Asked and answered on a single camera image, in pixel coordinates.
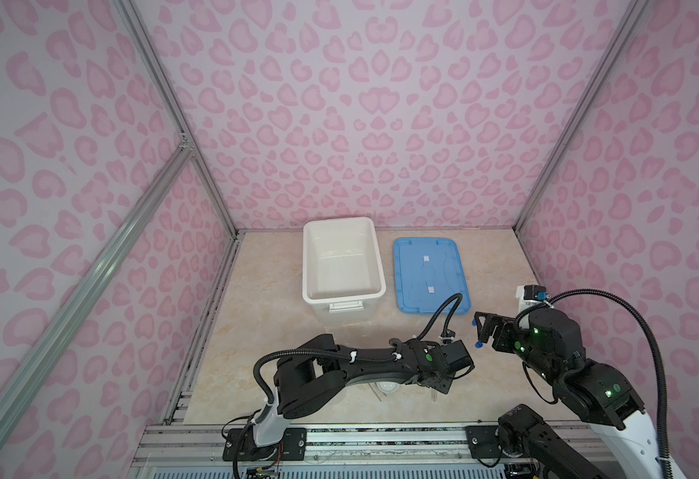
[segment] pink wallpaper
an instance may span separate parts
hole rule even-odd
[[[192,165],[0,453],[0,479],[118,477],[169,397],[227,244]]]
[[[512,225],[626,0],[137,2],[242,228]]]
[[[553,292],[603,288],[646,317],[667,368],[672,454],[699,477],[699,2],[655,5],[521,240]],[[589,354],[655,409],[632,317],[598,298],[563,307]]]
[[[107,0],[0,2],[0,390],[177,144]]]

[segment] black cable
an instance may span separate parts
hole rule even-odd
[[[460,374],[459,376],[454,376],[454,377],[451,378],[451,380],[461,379],[461,378],[463,378],[464,376],[467,376],[470,372],[472,372],[472,369],[474,369],[474,368],[475,368],[475,365],[472,364],[472,365],[469,367],[469,369],[467,369],[467,372],[465,372],[464,374]]]
[[[528,308],[522,310],[521,312],[519,312],[517,314],[517,316],[514,317],[514,330],[515,331],[520,330],[520,320],[523,319],[527,314],[530,314],[531,311],[540,310],[541,308],[545,308],[545,307],[549,307],[549,305],[546,303],[538,303],[538,304],[534,304],[533,306],[528,307]]]
[[[500,450],[501,450],[501,447],[498,445],[498,442],[496,442],[496,443],[493,443],[493,442],[479,442],[478,444],[475,445],[475,455],[477,455],[477,450],[478,450],[478,447],[479,447],[479,446],[496,446],[496,447],[499,448],[498,457],[496,457],[496,461],[494,461],[493,464],[486,464],[486,463],[483,462],[482,459],[480,459],[480,458],[478,457],[478,462],[479,462],[480,464],[482,464],[482,465],[484,465],[484,466],[486,466],[486,467],[488,467],[488,468],[496,467],[496,466],[498,465],[499,461],[501,461],[501,451],[500,451]]]
[[[525,378],[528,380],[530,383],[530,387],[536,391],[536,394],[541,398],[542,401],[546,402],[546,404],[557,404],[557,401],[559,401],[559,398],[555,396],[554,391],[552,391],[552,397],[554,398],[554,401],[547,401],[539,392],[538,389],[536,389],[536,385],[534,382],[530,379],[530,374],[528,374],[528,366],[525,364],[525,361],[523,361],[523,372],[525,373]]]
[[[246,423],[246,426],[243,426],[243,430],[240,431],[240,436],[238,436],[238,440],[235,442],[235,447],[232,450],[232,474],[235,476],[235,479],[240,479],[240,472],[238,471],[238,453],[240,452],[240,446],[243,445],[243,437],[246,436],[246,433],[253,425],[254,423],[249,421]]]
[[[448,307],[448,305],[449,305],[452,301],[455,300],[456,303],[453,305],[453,307],[451,308],[451,311],[448,313],[448,316],[445,318],[445,325],[443,326],[443,333],[442,333],[442,336],[445,337],[446,334],[448,334],[448,324],[449,324],[450,321],[451,321],[451,316],[453,316],[453,314],[456,312],[456,308],[459,307],[459,304],[461,303],[461,299],[462,299],[462,298],[464,298],[464,295],[463,295],[463,294],[461,294],[461,293],[454,293],[454,294],[452,294],[452,295],[450,296],[450,298],[448,298],[447,300],[445,300],[445,301],[440,305],[440,307],[438,308],[438,310],[435,311],[434,314],[432,314],[432,317],[429,318],[429,323],[427,323],[427,326],[424,328],[424,330],[421,331],[421,333],[416,337],[416,340],[421,341],[421,340],[424,338],[424,336],[426,336],[427,333],[429,333],[429,330],[431,330],[432,325],[435,324],[435,321],[438,320],[438,317],[440,316],[440,313],[442,313],[443,310],[444,310],[446,307]]]
[[[238,416],[235,419],[230,419],[229,421],[227,421],[227,424],[225,424],[224,426],[221,427],[221,436],[224,437],[224,439],[226,441],[229,441],[229,437],[224,433],[224,428],[229,426],[231,422],[239,421],[240,419],[249,419],[250,420],[254,416],[254,414],[256,414],[259,411],[261,411],[261,409],[257,409],[256,411],[254,411],[250,414],[247,414],[245,416]]]
[[[664,362],[661,359],[661,350],[659,349],[659,343],[655,340],[653,332],[650,326],[631,304],[627,303],[620,297],[613,293],[602,290],[595,290],[591,288],[582,288],[578,290],[566,291],[564,293],[557,294],[556,296],[549,299],[549,303],[554,304],[557,301],[563,300],[567,297],[577,296],[580,294],[591,294],[593,296],[604,297],[605,299],[611,300],[622,308],[624,308],[632,317],[635,318],[637,324],[639,324],[642,333],[645,335],[646,340],[648,340],[648,346],[650,346],[650,353],[653,357],[653,366],[655,368],[655,382],[656,388],[658,389],[658,405],[656,408],[655,422],[656,422],[656,441],[659,446],[659,465],[661,466],[661,473],[664,479],[672,479],[674,476],[671,473],[671,463],[669,462],[669,433],[666,427],[666,413],[667,413],[667,392],[666,392],[666,373],[664,371]],[[542,307],[548,307],[546,303],[538,303],[526,310],[520,312],[515,318],[515,328],[519,328],[520,319],[523,316],[530,313],[531,311],[540,309]]]

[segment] metal rail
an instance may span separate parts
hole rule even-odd
[[[648,10],[648,5],[650,3],[651,0],[632,0],[626,7],[626,14],[621,18],[618,27],[616,27],[616,32],[610,39],[610,43],[608,43],[592,78],[586,85],[586,89],[584,93],[582,93],[579,102],[576,104],[576,108],[570,116],[570,120],[565,125],[562,134],[560,134],[560,139],[557,139],[557,143],[554,148],[552,148],[549,160],[547,160],[546,165],[544,165],[544,169],[541,170],[541,174],[536,180],[534,187],[530,190],[528,201],[517,216],[514,230],[518,235],[523,231],[523,228],[527,226],[528,220],[530,220],[530,217],[533,215],[554,172],[563,162],[571,142],[582,125],[584,125],[587,113],[592,110],[597,97],[600,95],[600,91],[605,87],[616,63],[621,59],[629,43],[632,42],[635,31],[643,18],[645,18],[645,12]]]
[[[205,352],[205,346],[209,341],[210,334],[214,330],[216,324],[221,300],[226,291],[234,261],[238,257],[242,235],[238,238],[230,240],[227,246],[227,251],[224,254],[224,260],[221,262],[219,271],[211,285],[209,298],[206,301],[205,307],[201,312],[200,320],[195,326],[192,333],[192,340],[188,348],[185,359],[182,362],[182,369],[177,377],[176,382],[172,386],[169,401],[163,409],[163,423],[170,425],[178,422],[182,423],[184,412],[189,404],[192,388],[195,386],[195,380],[198,377],[200,365],[202,363],[202,355]]]
[[[193,158],[193,163],[198,169],[203,187],[208,192],[211,198],[211,204],[216,209],[219,217],[222,218],[224,226],[227,228],[229,235],[234,238],[237,235],[235,225],[230,216],[227,206],[224,204],[219,187],[210,174],[209,166],[205,161],[201,151],[197,148],[197,140],[192,134],[189,123],[182,112],[182,107],[179,105],[179,100],[174,93],[174,90],[169,81],[169,76],[163,67],[163,64],[156,53],[153,42],[150,40],[150,35],[145,26],[142,14],[134,4],[133,0],[111,0],[118,11],[125,30],[129,33],[136,51],[142,58],[150,78],[158,89],[158,95],[163,99],[167,114],[171,117],[174,127],[190,148],[197,149],[197,155]]]
[[[35,399],[80,325],[94,309],[190,157],[191,151],[187,146],[177,148],[1,391],[0,449]]]
[[[495,426],[496,422],[482,422]],[[583,422],[549,421],[571,447],[593,462],[613,462],[610,449]],[[289,465],[474,464],[465,426],[476,422],[294,425],[306,427],[304,461]],[[226,465],[220,426],[149,426],[133,467]],[[528,459],[502,460],[505,463]]]

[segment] clear plastic item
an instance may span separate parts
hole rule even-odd
[[[318,321],[369,321],[387,290],[376,230],[370,218],[339,218],[304,225],[302,298]]]

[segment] marble tile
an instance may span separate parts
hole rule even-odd
[[[252,375],[254,363],[276,350],[294,348],[321,333],[332,333],[339,344],[358,348],[387,347],[391,337],[402,340],[420,333],[426,315],[405,314],[397,307],[393,242],[397,238],[450,238],[459,246],[472,302],[472,312],[456,315],[450,328],[464,340],[476,368],[454,381],[448,395],[433,397],[431,389],[403,386],[383,396],[369,385],[344,390],[317,413],[297,422],[459,422],[495,421],[523,402],[546,419],[575,419],[565,406],[542,402],[527,383],[521,361],[489,346],[475,348],[474,311],[503,315],[517,312],[514,291],[534,283],[534,275],[511,230],[441,232],[377,232],[387,292],[372,321],[353,326],[319,323],[301,296],[302,235],[293,232],[248,233],[209,340],[200,376],[192,392],[185,424],[223,424],[264,404],[264,393]],[[427,336],[435,340],[442,323]],[[262,369],[271,380],[275,362]],[[536,378],[545,397],[549,388]]]

